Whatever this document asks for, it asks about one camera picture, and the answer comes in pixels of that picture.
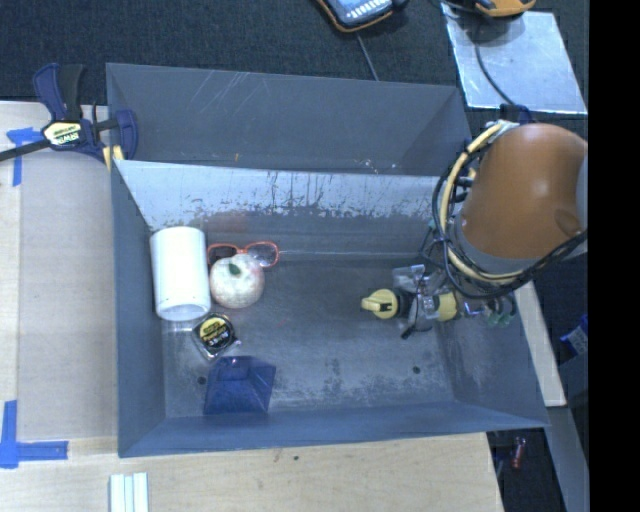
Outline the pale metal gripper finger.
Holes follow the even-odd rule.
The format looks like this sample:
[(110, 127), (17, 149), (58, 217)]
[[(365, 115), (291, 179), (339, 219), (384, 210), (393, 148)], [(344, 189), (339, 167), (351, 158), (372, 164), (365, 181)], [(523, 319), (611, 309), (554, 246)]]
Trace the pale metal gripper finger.
[(392, 270), (393, 286), (412, 295), (431, 294), (431, 273), (423, 264), (398, 267)]
[(415, 297), (407, 316), (407, 333), (427, 332), (438, 318), (435, 297)]

